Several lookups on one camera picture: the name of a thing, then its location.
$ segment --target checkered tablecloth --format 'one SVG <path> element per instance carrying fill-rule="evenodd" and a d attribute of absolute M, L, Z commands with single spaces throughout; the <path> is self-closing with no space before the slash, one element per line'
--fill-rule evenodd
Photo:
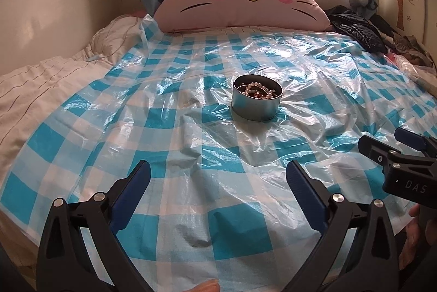
<path fill-rule="evenodd" d="M 209 278 L 222 291 L 281 289 L 319 239 L 285 181 L 293 159 L 349 200 L 384 199 L 394 229 L 405 224 L 409 203 L 382 191 L 357 141 L 412 153 L 394 130 L 437 135 L 436 101 L 384 58 L 338 34 L 142 27 L 141 44 L 38 127 L 1 187 L 1 209 L 36 243 L 55 198 L 107 191 L 141 159 L 152 180 L 117 236 L 157 291 Z M 230 110 L 232 81 L 248 72 L 284 88 L 269 122 Z"/>

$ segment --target silver container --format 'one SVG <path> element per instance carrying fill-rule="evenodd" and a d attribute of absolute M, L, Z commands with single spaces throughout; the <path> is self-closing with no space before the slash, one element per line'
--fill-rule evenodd
<path fill-rule="evenodd" d="M 238 90 L 239 87 L 252 82 L 259 82 L 267 89 L 275 90 L 277 97 L 270 99 L 252 98 Z M 281 98 L 282 87 L 276 81 L 262 75 L 242 75 L 237 77 L 234 81 L 232 89 L 232 109 L 239 116 L 249 120 L 256 120 L 258 122 L 269 120 L 276 116 Z"/>

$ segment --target cartoon face pillow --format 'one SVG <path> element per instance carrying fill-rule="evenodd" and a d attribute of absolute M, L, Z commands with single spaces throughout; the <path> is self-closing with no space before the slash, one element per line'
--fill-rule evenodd
<path fill-rule="evenodd" d="M 163 32 L 229 26 L 324 31 L 330 24 L 314 0 L 164 0 L 154 18 Z"/>

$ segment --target metal pin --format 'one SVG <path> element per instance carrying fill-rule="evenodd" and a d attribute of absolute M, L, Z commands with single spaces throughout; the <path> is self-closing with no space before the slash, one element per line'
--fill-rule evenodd
<path fill-rule="evenodd" d="M 53 201 L 53 205 L 55 207 L 60 207 L 64 203 L 64 200 L 62 198 L 56 198 L 56 200 Z"/>
<path fill-rule="evenodd" d="M 335 202 L 340 203 L 340 202 L 343 202 L 343 201 L 344 201 L 344 196 L 343 196 L 342 194 L 335 193 L 335 194 L 332 195 L 332 199 L 333 199 Z"/>
<path fill-rule="evenodd" d="M 105 199 L 105 194 L 103 192 L 98 192 L 93 196 L 93 200 L 100 202 Z"/>
<path fill-rule="evenodd" d="M 381 207 L 384 207 L 384 202 L 383 201 L 381 201 L 381 200 L 374 200 L 373 201 L 373 204 L 375 205 L 375 206 L 377 206 L 378 208 L 381 208 Z"/>

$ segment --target clothing pile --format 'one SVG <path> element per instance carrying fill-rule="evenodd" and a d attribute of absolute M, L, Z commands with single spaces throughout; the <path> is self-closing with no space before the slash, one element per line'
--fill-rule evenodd
<path fill-rule="evenodd" d="M 437 72 L 431 54 L 414 36 L 402 36 L 379 15 L 370 20 L 339 5 L 325 11 L 334 31 L 355 39 L 369 53 L 383 53 L 408 78 L 437 98 Z"/>

